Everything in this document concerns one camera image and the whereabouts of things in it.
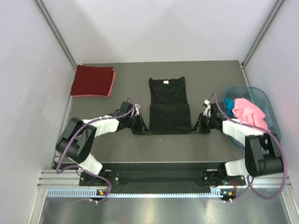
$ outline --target red towel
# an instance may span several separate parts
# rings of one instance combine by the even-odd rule
[[[89,67],[78,65],[71,87],[71,96],[110,97],[115,80],[113,67]]]

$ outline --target metal floor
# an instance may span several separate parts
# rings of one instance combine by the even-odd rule
[[[260,193],[273,195],[270,190]],[[264,200],[252,191],[236,203],[199,198],[113,198],[99,205],[87,201],[65,209],[77,198],[47,198],[50,216],[40,224],[289,224],[281,197]]]
[[[70,118],[92,119],[113,113],[122,101],[133,97],[141,105],[149,127],[149,78],[170,79],[185,76],[192,126],[203,102],[214,91],[222,101],[222,92],[231,86],[246,86],[238,61],[158,62],[89,64],[113,66],[116,79],[109,98],[74,98]],[[94,140],[92,154],[101,162],[228,161],[244,157],[228,136],[212,131],[210,135],[134,136],[130,130],[105,134]]]

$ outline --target blue plastic basket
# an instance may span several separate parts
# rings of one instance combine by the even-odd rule
[[[278,140],[280,140],[280,130],[270,101],[264,91],[256,87],[230,87],[223,92],[222,98],[224,104],[226,98],[231,100],[235,100],[236,98],[245,98],[257,105],[266,115],[265,121],[268,124],[268,128],[272,133],[276,133],[278,135]],[[234,138],[231,138],[231,140],[235,145],[244,148],[244,145],[236,141]]]

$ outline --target dark gray tabletop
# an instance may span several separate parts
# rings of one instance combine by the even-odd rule
[[[113,113],[122,101],[133,97],[141,105],[142,117],[149,127],[149,78],[171,79],[185,76],[186,93],[195,125],[203,101],[214,91],[222,101],[222,92],[231,86],[246,86],[238,61],[158,62],[89,64],[113,66],[116,79],[109,98],[74,98],[70,118],[92,119]],[[95,138],[92,154],[101,162],[229,161],[244,157],[244,150],[230,138],[212,130],[209,135],[134,136],[130,130]]]

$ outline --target white wall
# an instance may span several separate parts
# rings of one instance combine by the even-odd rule
[[[24,224],[74,70],[32,0],[0,5],[0,223]]]
[[[291,182],[299,198],[299,1],[287,0],[247,70],[253,86],[264,90],[278,120]]]
[[[77,63],[240,60],[276,0],[43,0]]]

